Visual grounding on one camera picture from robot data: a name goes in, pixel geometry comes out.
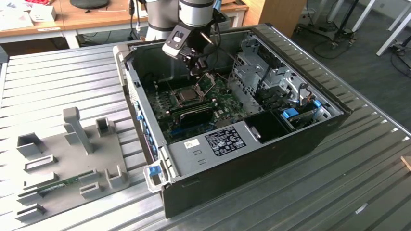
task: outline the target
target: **cable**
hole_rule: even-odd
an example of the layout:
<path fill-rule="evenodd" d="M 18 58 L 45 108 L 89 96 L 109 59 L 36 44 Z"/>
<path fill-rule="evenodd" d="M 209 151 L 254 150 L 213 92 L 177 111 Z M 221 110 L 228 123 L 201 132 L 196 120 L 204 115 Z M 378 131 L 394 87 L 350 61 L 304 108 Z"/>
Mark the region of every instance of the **cable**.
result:
<path fill-rule="evenodd" d="M 133 15 L 134 15 L 134 1 L 133 0 L 129 0 L 128 2 L 128 14 L 129 14 L 129 28 L 130 28 L 130 31 L 129 31 L 129 36 L 130 34 L 133 33 L 134 37 L 137 40 L 140 40 L 140 14 L 138 14 L 138 8 L 137 8 L 137 26 L 136 26 L 136 31 L 137 33 L 134 33 L 134 30 L 133 30 Z"/>
<path fill-rule="evenodd" d="M 109 36 L 110 36 L 110 31 L 108 32 L 108 36 L 106 36 L 106 39 L 104 41 L 104 43 L 97 43 L 96 41 L 88 39 L 88 38 L 84 38 L 85 40 L 90 41 L 92 43 L 97 44 L 97 45 L 101 45 L 101 44 L 105 44 L 108 42 L 108 39 L 109 39 Z"/>
<path fill-rule="evenodd" d="M 402 72 L 397 67 L 396 67 L 396 65 L 393 64 L 393 55 L 396 55 L 393 52 L 392 52 L 392 54 L 390 54 L 390 65 L 392 65 L 392 67 L 398 71 L 398 73 L 401 73 L 405 77 L 408 77 L 408 78 L 411 78 L 411 76 L 408 76 L 408 74 L 405 73 L 405 72 Z"/>
<path fill-rule="evenodd" d="M 305 2 L 305 6 L 306 6 L 306 14 L 308 14 L 308 18 L 309 18 L 309 21 L 310 21 L 310 25 L 313 25 L 313 22 L 312 22 L 312 19 L 310 19 L 310 15 L 309 15 L 308 0 Z"/>
<path fill-rule="evenodd" d="M 221 33 L 220 33 L 220 26 L 218 26 L 217 20 L 214 20 L 214 28 L 216 28 L 216 31 L 217 31 L 218 43 L 214 44 L 213 49 L 210 49 L 206 53 L 197 54 L 194 56 L 194 58 L 201 58 L 201 57 L 209 56 L 214 51 L 217 51 L 220 44 L 221 44 Z"/>
<path fill-rule="evenodd" d="M 137 39 L 137 35 L 136 35 L 136 33 L 134 33 L 134 30 L 133 30 L 133 15 L 130 15 L 130 19 L 129 19 L 129 28 L 130 28 L 130 30 L 129 30 L 129 36 L 132 36 L 132 35 L 134 35 L 134 37 L 136 37 L 136 39 Z"/>
<path fill-rule="evenodd" d="M 93 35 L 82 35 L 84 37 L 92 38 L 97 35 L 97 32 Z"/>
<path fill-rule="evenodd" d="M 324 58 L 324 59 L 336 59 L 341 54 L 344 54 L 346 51 L 348 51 L 348 48 L 344 50 L 344 51 L 341 51 L 337 55 L 334 55 L 333 57 L 325 57 L 325 56 L 322 56 L 322 55 L 320 55 L 318 53 L 317 53 L 317 51 L 316 51 L 316 48 L 320 46 L 320 45 L 322 45 L 322 44 L 325 44 L 326 42 L 329 42 L 329 40 L 325 40 L 324 42 L 320 42 L 318 44 L 316 44 L 313 47 L 312 47 L 312 52 L 317 55 L 317 56 L 320 56 L 321 58 Z"/>

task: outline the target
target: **gray fixture plate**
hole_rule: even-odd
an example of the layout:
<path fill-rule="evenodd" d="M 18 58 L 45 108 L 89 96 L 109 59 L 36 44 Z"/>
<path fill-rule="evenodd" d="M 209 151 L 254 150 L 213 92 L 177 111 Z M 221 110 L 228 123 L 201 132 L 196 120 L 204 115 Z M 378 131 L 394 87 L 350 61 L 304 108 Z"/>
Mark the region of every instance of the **gray fixture plate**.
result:
<path fill-rule="evenodd" d="M 113 132 L 109 135 L 98 137 L 96 126 L 88 126 L 84 128 L 89 142 L 93 145 L 94 152 L 89 155 L 85 153 L 85 149 L 77 141 L 76 144 L 69 145 L 65 134 L 54 135 L 48 138 L 41 139 L 45 151 L 41 154 L 34 154 L 29 156 L 29 159 L 37 159 L 40 157 L 53 155 L 56 162 L 48 164 L 44 167 L 33 169 L 29 171 L 30 175 L 46 175 L 53 172 L 58 176 L 60 182 L 66 180 L 78 174 L 96 169 L 98 172 L 98 177 L 85 180 L 81 184 L 80 181 L 61 187 L 50 192 L 48 192 L 42 198 L 26 202 L 24 205 L 30 205 L 37 203 L 45 209 L 44 215 L 34 217 L 25 221 L 32 223 L 38 219 L 44 219 L 65 210 L 77 207 L 89 201 L 93 201 L 129 186 L 129 180 L 126 178 L 125 163 L 121 154 L 121 148 L 118 143 L 117 134 Z M 122 171 L 124 184 L 116 188 L 109 188 L 104 170 L 106 169 L 110 174 L 117 173 L 117 165 Z M 94 182 L 98 182 L 102 191 L 96 193 L 93 196 L 86 197 L 86 199 L 80 195 L 80 187 L 86 186 Z"/>

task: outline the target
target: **metal table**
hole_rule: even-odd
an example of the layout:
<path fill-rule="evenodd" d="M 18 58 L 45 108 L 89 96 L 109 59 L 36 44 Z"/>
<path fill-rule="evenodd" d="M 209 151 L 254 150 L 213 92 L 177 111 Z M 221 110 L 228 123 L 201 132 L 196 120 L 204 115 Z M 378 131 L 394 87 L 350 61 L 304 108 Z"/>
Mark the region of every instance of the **metal table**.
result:
<path fill-rule="evenodd" d="M 314 151 L 212 202 L 164 219 L 158 194 L 146 190 L 130 115 L 116 76 L 112 46 L 14 56 L 1 69 L 1 150 L 13 128 L 41 136 L 61 132 L 61 105 L 80 108 L 82 123 L 116 121 L 132 186 L 22 230 L 408 230 L 409 133 L 273 29 L 257 27 L 302 68 L 354 109 Z M 0 224 L 20 223 L 13 202 L 13 151 L 0 154 Z"/>

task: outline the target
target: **metal frame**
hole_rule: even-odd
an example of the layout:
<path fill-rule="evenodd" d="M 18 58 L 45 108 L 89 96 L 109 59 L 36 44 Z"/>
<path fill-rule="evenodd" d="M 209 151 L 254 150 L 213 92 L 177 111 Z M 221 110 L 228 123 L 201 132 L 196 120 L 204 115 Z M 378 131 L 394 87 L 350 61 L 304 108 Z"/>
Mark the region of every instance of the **metal frame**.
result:
<path fill-rule="evenodd" d="M 232 27 L 240 27 L 242 25 L 245 10 L 238 10 L 234 12 L 225 12 L 225 14 L 228 15 L 228 17 L 234 17 Z M 148 27 L 148 22 L 140 23 L 140 26 Z M 104 31 L 122 30 L 122 29 L 129 29 L 129 24 L 81 28 L 81 29 L 74 29 L 74 30 L 50 31 L 50 32 L 37 33 L 37 34 L 30 34 L 30 35 L 5 36 L 5 37 L 0 37 L 0 44 L 8 43 L 8 42 L 28 41 L 28 40 L 34 40 L 34 39 L 64 37 L 68 43 L 68 47 L 70 49 L 74 49 L 80 47 L 80 44 L 76 38 L 77 35 L 104 32 Z"/>
<path fill-rule="evenodd" d="M 382 110 L 365 98 L 365 96 L 362 96 L 362 94 L 357 91 L 357 90 L 354 90 L 354 88 L 353 87 L 350 87 L 349 86 L 349 84 L 320 63 L 320 61 L 317 61 L 317 59 L 316 58 L 313 58 L 308 53 L 306 53 L 306 51 L 304 51 L 297 45 L 296 45 L 296 43 L 292 41 L 292 40 L 289 40 L 288 41 L 288 43 L 306 56 L 306 57 L 309 57 L 314 62 L 316 62 L 316 64 L 321 67 L 321 69 L 324 69 L 326 72 L 329 72 L 330 74 L 332 74 L 332 78 L 333 79 L 336 79 L 337 81 L 340 81 L 341 82 L 341 84 L 342 84 L 342 86 L 349 90 L 349 92 L 352 92 L 352 93 L 354 93 L 358 97 L 360 97 L 360 99 L 361 100 L 364 100 L 365 101 L 365 103 L 366 103 L 366 105 L 370 105 L 373 108 L 374 108 L 374 110 L 376 110 L 376 112 L 377 113 L 380 113 L 384 117 L 386 117 L 386 119 L 389 120 L 389 122 L 392 122 L 393 124 L 394 124 L 394 126 L 396 127 L 398 127 L 402 131 L 404 131 L 404 133 L 408 135 L 408 136 L 411 136 L 411 132 L 404 128 L 404 126 L 401 126 L 401 124 L 389 116 L 389 115 L 386 115 L 384 112 L 382 112 Z"/>

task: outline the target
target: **gray bracket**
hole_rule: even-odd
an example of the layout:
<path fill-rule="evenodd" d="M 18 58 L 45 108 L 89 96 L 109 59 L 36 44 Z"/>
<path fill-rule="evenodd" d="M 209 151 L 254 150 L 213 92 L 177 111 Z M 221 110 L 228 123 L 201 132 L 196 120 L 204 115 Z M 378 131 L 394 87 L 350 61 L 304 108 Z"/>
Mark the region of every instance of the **gray bracket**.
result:
<path fill-rule="evenodd" d="M 78 181 L 81 182 L 81 184 L 84 184 L 88 181 L 97 179 L 98 177 L 100 177 L 100 173 L 97 172 L 96 169 L 93 169 L 90 173 L 78 177 Z"/>
<path fill-rule="evenodd" d="M 62 110 L 62 118 L 64 118 L 64 122 L 70 124 L 70 127 L 74 131 L 74 133 L 77 134 L 77 138 L 84 146 L 85 152 L 86 154 L 92 154 L 93 153 L 93 147 L 92 144 L 88 140 L 86 134 L 82 130 L 82 127 L 80 125 L 80 112 L 78 112 L 78 108 L 77 107 L 70 107 Z"/>
<path fill-rule="evenodd" d="M 29 203 L 30 201 L 33 200 L 40 200 L 42 199 L 42 196 L 37 193 L 37 192 L 33 192 L 22 197 L 18 197 L 17 198 L 17 201 L 21 203 L 21 204 L 26 204 Z"/>
<path fill-rule="evenodd" d="M 38 145 L 41 140 L 34 133 L 25 134 L 17 137 L 17 151 L 24 157 L 41 153 Z"/>
<path fill-rule="evenodd" d="M 114 132 L 114 122 L 109 121 L 106 117 L 96 119 L 96 128 L 98 136 L 106 136 Z"/>
<path fill-rule="evenodd" d="M 45 174 L 41 176 L 41 179 L 37 180 L 34 183 L 26 183 L 24 185 L 24 190 L 32 189 L 34 187 L 40 187 L 42 185 L 46 185 L 49 183 L 53 183 L 54 181 L 58 180 L 58 176 L 57 174 L 54 174 L 53 172 L 50 172 L 49 174 Z"/>
<path fill-rule="evenodd" d="M 121 172 L 121 168 L 117 165 L 117 172 L 114 174 L 109 174 L 108 169 L 104 169 L 105 171 L 105 179 L 109 185 L 109 188 L 117 188 L 124 186 L 124 175 Z"/>
<path fill-rule="evenodd" d="M 53 155 L 37 158 L 24 164 L 24 171 L 30 171 L 33 169 L 41 168 L 49 164 L 53 164 L 56 161 L 57 160 Z"/>
<path fill-rule="evenodd" d="M 42 216 L 44 212 L 45 209 L 38 204 L 33 204 L 16 212 L 16 219 L 24 222 L 29 219 Z"/>
<path fill-rule="evenodd" d="M 93 182 L 92 184 L 80 188 L 80 195 L 84 197 L 84 199 L 97 197 L 101 192 L 102 187 L 100 186 L 98 182 Z"/>

